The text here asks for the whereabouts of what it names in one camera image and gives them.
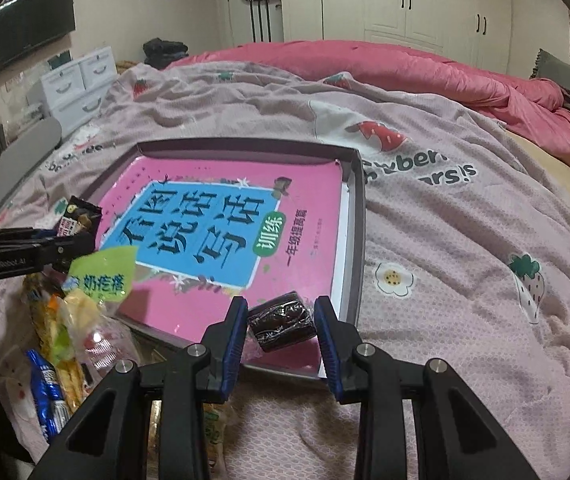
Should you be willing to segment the orange cake packet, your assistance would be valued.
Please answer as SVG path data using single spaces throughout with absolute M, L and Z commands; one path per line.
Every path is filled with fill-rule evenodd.
M 146 478 L 158 478 L 159 436 L 161 401 L 151 402 L 151 415 L 147 438 Z M 224 460 L 224 431 L 227 426 L 227 411 L 224 405 L 204 405 L 204 433 L 210 478 L 227 479 Z

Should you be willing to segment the blue oreo packet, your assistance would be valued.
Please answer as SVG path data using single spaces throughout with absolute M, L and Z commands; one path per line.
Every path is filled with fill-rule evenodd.
M 51 443 L 69 421 L 69 408 L 53 365 L 36 349 L 27 350 L 26 356 L 39 426 L 46 442 Z

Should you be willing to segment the pink blue workbook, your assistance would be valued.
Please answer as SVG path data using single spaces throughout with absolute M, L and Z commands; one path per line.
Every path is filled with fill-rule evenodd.
M 335 159 L 141 155 L 103 185 L 99 246 L 138 248 L 118 313 L 149 336 L 199 341 L 236 296 L 250 307 L 287 292 L 305 304 L 341 296 L 348 191 Z

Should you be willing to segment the pink quilt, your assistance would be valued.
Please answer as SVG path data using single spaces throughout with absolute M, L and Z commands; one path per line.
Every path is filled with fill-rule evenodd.
M 208 62 L 252 62 L 306 80 L 349 73 L 362 84 L 385 90 L 444 96 L 498 119 L 570 166 L 568 92 L 550 79 L 508 76 L 409 47 L 353 40 L 258 42 L 190 55 L 170 66 Z

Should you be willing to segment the light green snack bag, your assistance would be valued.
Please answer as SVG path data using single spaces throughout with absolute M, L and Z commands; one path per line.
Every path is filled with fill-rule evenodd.
M 115 246 L 72 261 L 64 281 L 64 315 L 72 344 L 81 356 L 81 339 L 101 318 L 114 318 L 132 292 L 134 246 Z

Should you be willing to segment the wall television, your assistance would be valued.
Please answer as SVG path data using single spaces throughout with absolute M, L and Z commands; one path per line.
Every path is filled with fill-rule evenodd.
M 0 6 L 0 73 L 76 29 L 74 0 L 11 0 Z

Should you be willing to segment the red ball candy bag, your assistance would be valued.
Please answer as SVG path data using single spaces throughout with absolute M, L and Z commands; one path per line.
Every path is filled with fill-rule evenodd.
M 91 372 L 100 377 L 104 377 L 118 361 L 141 363 L 140 352 L 130 330 L 114 318 L 101 318 L 91 326 L 81 339 L 80 350 Z

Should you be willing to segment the cream wardrobe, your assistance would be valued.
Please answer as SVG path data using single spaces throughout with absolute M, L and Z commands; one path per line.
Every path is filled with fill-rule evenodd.
M 512 0 L 281 0 L 284 38 L 365 40 L 506 73 Z

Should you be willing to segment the dark green pea snack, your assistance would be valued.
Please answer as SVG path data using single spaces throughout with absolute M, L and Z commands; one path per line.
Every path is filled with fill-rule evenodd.
M 88 232 L 95 236 L 102 219 L 102 208 L 81 200 L 77 196 L 69 198 L 62 218 L 58 221 L 58 236 L 72 236 Z

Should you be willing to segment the black clothes pile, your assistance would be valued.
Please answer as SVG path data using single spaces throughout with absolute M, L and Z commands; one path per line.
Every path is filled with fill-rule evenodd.
M 143 52 L 145 64 L 156 68 L 156 70 L 163 70 L 171 63 L 186 58 L 189 55 L 189 47 L 181 41 L 153 38 L 143 44 Z

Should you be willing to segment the dark candy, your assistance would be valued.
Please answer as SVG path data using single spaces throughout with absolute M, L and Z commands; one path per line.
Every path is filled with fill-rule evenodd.
M 317 334 L 312 313 L 297 292 L 287 292 L 252 308 L 248 328 L 265 353 L 300 344 Z

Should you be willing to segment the white drawer cabinet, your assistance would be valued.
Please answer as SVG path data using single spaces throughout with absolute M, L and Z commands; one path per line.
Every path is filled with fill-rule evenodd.
M 42 75 L 27 92 L 27 103 L 57 120 L 66 139 L 99 114 L 116 78 L 113 50 L 102 47 Z

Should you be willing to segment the pink strawberry bed sheet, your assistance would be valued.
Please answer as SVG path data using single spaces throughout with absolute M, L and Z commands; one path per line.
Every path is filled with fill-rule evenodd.
M 52 226 L 132 145 L 197 136 L 359 150 L 362 336 L 399 360 L 447 360 L 541 478 L 570 476 L 570 198 L 496 122 L 443 96 L 253 63 L 134 67 L 0 225 Z

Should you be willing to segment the yellow panda snack bar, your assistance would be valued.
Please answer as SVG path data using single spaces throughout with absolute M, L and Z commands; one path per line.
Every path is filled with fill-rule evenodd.
M 84 374 L 65 323 L 63 291 L 44 274 L 29 274 L 23 279 L 22 301 L 28 307 L 40 354 L 54 367 L 70 413 L 74 414 L 86 392 Z

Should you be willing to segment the dark shallow box tray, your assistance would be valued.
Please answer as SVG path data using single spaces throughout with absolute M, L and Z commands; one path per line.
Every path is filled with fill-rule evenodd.
M 141 336 L 181 348 L 222 320 L 294 292 L 326 296 L 359 317 L 364 261 L 360 153 L 273 139 L 142 142 L 84 191 L 103 217 L 101 249 L 136 248 L 136 275 L 116 315 Z

